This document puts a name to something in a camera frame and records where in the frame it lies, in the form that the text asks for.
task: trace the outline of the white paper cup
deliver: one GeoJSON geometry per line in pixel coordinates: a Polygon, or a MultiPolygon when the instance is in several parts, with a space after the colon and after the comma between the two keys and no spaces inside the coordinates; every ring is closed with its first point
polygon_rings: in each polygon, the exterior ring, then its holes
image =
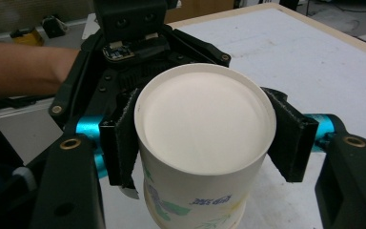
{"type": "Polygon", "coordinates": [[[184,65],[144,88],[134,119],[156,223],[235,228],[275,136],[275,111],[263,91],[225,67],[184,65]]]}

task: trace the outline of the teal joint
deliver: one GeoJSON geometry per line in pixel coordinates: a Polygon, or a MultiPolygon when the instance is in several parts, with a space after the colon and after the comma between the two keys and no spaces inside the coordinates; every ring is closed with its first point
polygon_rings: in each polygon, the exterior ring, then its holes
{"type": "MultiPolygon", "coordinates": [[[[335,132],[335,126],[332,122],[332,120],[325,114],[305,114],[305,116],[313,118],[319,123],[319,126],[317,127],[316,135],[315,135],[315,142],[318,142],[320,140],[323,140],[325,138],[325,135],[328,133],[334,133],[335,132]]],[[[320,147],[314,145],[313,152],[321,152],[322,150],[320,147]]]]}
{"type": "Polygon", "coordinates": [[[79,119],[79,122],[76,125],[77,133],[86,135],[96,144],[96,149],[94,151],[94,162],[96,164],[97,175],[99,176],[99,178],[106,177],[108,175],[106,165],[103,159],[103,150],[100,144],[99,124],[102,119],[102,115],[83,116],[79,119]]]}

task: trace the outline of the cable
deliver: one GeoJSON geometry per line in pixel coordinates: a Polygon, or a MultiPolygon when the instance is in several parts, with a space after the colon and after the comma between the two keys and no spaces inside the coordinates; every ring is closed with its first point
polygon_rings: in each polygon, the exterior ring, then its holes
{"type": "Polygon", "coordinates": [[[366,12],[366,10],[347,10],[347,9],[343,9],[342,7],[340,7],[338,4],[333,3],[333,5],[338,8],[339,10],[342,11],[348,11],[348,12],[366,12]]]}
{"type": "Polygon", "coordinates": [[[309,4],[310,4],[311,0],[307,0],[307,11],[305,12],[305,16],[309,16],[309,4]]]}
{"type": "Polygon", "coordinates": [[[34,174],[28,167],[19,167],[12,172],[12,175],[18,175],[22,177],[25,180],[29,191],[37,189],[37,182],[34,178],[34,174]]]}

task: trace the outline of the table surface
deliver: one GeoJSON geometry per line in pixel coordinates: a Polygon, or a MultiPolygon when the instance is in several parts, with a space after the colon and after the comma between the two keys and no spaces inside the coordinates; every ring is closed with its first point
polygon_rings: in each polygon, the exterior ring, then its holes
{"type": "MultiPolygon", "coordinates": [[[[302,113],[335,114],[351,134],[366,138],[366,43],[277,4],[171,25],[230,54],[231,69],[287,94],[302,113]]],[[[266,157],[238,228],[322,228],[314,188],[324,157],[311,154],[301,183],[286,183],[266,157]]],[[[100,180],[108,228],[158,228],[145,205],[139,159],[133,178],[140,200],[126,198],[106,178],[100,180]]]]}

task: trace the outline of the cup rim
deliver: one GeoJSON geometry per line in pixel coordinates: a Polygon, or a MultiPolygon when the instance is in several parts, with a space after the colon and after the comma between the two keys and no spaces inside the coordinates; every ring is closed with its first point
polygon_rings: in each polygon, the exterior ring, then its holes
{"type": "Polygon", "coordinates": [[[273,108],[273,105],[269,99],[269,97],[263,92],[263,90],[257,86],[249,77],[245,76],[242,73],[239,73],[235,70],[215,65],[215,64],[206,64],[206,63],[194,63],[194,64],[187,64],[187,65],[181,65],[178,67],[174,67],[172,69],[169,69],[158,76],[156,76],[151,82],[147,84],[147,86],[142,90],[140,96],[138,96],[138,99],[136,101],[135,109],[134,109],[134,124],[135,129],[138,134],[138,140],[141,142],[141,144],[144,145],[144,147],[151,153],[152,156],[154,156],[156,159],[160,160],[162,163],[165,163],[166,165],[174,168],[175,170],[182,171],[184,173],[198,175],[198,176],[219,176],[219,175],[227,175],[231,173],[235,173],[237,171],[243,170],[244,168],[254,164],[256,161],[260,160],[262,157],[264,157],[269,150],[274,138],[275,138],[275,129],[276,129],[276,118],[275,118],[275,110],[273,108]],[[223,172],[223,173],[194,173],[191,171],[185,171],[181,168],[177,168],[176,166],[172,165],[170,162],[165,161],[162,157],[158,156],[157,154],[152,153],[153,149],[150,147],[147,138],[145,137],[145,131],[142,123],[139,121],[142,113],[140,113],[141,106],[145,104],[145,100],[148,97],[148,95],[153,92],[153,90],[156,89],[157,86],[161,85],[163,82],[166,82],[167,80],[174,78],[175,76],[179,76],[183,73],[218,73],[224,76],[228,76],[239,83],[242,83],[244,86],[246,86],[248,89],[250,89],[256,96],[257,99],[261,102],[264,108],[265,115],[268,117],[267,120],[270,124],[270,130],[267,132],[268,135],[265,137],[267,140],[265,141],[265,146],[262,148],[263,151],[261,151],[253,160],[250,160],[248,163],[243,165],[242,167],[234,168],[233,170],[229,172],[223,172]]]}

